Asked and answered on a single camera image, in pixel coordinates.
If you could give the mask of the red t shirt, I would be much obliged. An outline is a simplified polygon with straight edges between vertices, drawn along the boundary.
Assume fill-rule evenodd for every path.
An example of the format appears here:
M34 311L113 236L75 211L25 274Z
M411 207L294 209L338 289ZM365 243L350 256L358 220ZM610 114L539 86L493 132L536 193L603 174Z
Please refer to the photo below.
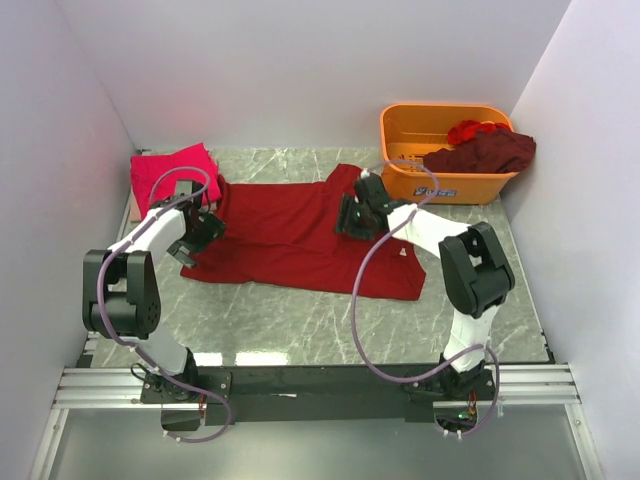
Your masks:
M256 282L369 298L416 301L426 279L411 244L390 239L356 277L372 242L335 232L341 200L360 168L339 164L313 183L243 184L218 179L222 237L195 255L182 277L204 283Z

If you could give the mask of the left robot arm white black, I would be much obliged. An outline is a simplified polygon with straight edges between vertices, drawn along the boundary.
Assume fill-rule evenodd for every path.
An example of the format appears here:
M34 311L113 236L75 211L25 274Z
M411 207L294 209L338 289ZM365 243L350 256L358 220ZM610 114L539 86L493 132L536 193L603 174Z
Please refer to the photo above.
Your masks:
M203 206L207 185L178 181L126 237L83 259L85 329L133 350L144 385L176 402L197 398L200 378L193 353L161 325L156 263L170 255L193 268L193 256L223 236L224 222Z

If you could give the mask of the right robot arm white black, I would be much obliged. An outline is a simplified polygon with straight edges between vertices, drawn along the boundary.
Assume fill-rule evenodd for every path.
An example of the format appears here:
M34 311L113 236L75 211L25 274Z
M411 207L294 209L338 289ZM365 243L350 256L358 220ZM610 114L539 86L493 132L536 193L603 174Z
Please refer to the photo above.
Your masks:
M452 399L460 399L485 371L492 322L515 287L515 276L493 227L447 220L413 203L393 200L380 176L366 171L354 182L353 195L342 197L335 232L374 244L364 256L351 296L351 332L366 367L396 384L424 385L432 378ZM361 344L356 308L360 284L369 261L390 240L417 246L440 260L445 292L454 308L449 339L440 363L411 377L393 376L375 366Z

